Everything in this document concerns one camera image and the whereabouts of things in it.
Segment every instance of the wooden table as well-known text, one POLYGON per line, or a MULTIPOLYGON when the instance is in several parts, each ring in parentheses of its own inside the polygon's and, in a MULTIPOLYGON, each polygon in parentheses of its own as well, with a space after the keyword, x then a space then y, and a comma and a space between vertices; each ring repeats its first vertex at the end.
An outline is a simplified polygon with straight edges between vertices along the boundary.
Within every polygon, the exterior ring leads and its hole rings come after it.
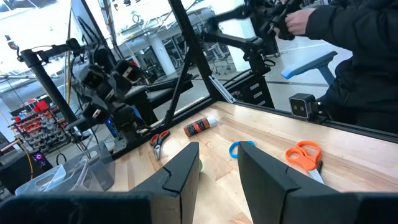
POLYGON ((156 161, 149 143, 116 161, 110 191, 128 191, 159 170, 189 142, 200 145, 200 174, 194 223, 251 223, 238 162, 228 152, 235 141, 253 140, 259 149, 286 162, 284 152, 301 140, 319 143, 325 184, 345 191, 398 191, 398 144, 347 133, 242 106, 217 102, 170 130, 156 161), (183 127, 207 116, 218 125, 186 137, 183 127))

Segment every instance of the person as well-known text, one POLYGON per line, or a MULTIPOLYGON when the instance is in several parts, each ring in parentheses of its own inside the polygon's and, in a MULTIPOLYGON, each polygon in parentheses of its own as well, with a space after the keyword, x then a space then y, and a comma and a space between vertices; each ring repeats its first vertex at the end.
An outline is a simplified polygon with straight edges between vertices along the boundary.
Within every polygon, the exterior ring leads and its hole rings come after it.
POLYGON ((398 133, 398 1, 334 0, 285 22, 294 35, 353 52, 320 98, 332 119, 398 133))

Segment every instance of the white bottle cap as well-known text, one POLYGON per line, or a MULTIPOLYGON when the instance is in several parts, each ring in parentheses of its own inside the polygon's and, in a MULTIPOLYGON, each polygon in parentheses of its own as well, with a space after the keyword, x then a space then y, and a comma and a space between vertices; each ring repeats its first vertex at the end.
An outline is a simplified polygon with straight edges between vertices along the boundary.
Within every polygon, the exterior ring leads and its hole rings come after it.
POLYGON ((207 121, 209 122, 211 128, 217 124, 216 118, 214 117, 208 117, 207 121))

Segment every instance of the glue bottle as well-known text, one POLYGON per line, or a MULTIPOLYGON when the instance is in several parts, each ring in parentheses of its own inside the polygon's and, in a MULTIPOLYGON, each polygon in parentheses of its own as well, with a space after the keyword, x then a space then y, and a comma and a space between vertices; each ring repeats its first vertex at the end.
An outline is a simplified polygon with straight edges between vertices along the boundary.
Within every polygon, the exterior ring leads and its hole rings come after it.
POLYGON ((200 119, 192 124, 188 124, 184 127, 184 132, 188 137, 194 136, 206 129, 209 129, 217 124, 214 117, 208 117, 200 119))

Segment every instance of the red scissors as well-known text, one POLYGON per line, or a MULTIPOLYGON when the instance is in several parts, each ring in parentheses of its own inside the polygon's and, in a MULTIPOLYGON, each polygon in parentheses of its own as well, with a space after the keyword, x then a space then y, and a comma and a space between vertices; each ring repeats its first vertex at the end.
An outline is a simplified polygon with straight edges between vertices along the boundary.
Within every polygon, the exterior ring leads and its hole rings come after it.
POLYGON ((149 144, 154 147, 155 158, 159 160, 160 158, 160 148, 163 142, 170 136, 170 131, 164 131, 161 134, 155 134, 154 137, 150 139, 149 144))
POLYGON ((318 181, 319 183, 323 183, 322 177, 318 171, 318 168, 320 168, 320 166, 322 165, 321 147, 317 143, 313 141, 300 141, 296 144, 295 147, 291 147, 289 150, 287 150, 285 155, 287 161, 303 167, 305 170, 308 171, 308 173, 314 180, 318 181), (317 150, 317 152, 314 156, 310 156, 308 151, 303 146, 312 146, 317 150), (298 154, 298 158, 292 158, 291 156, 293 154, 298 154))

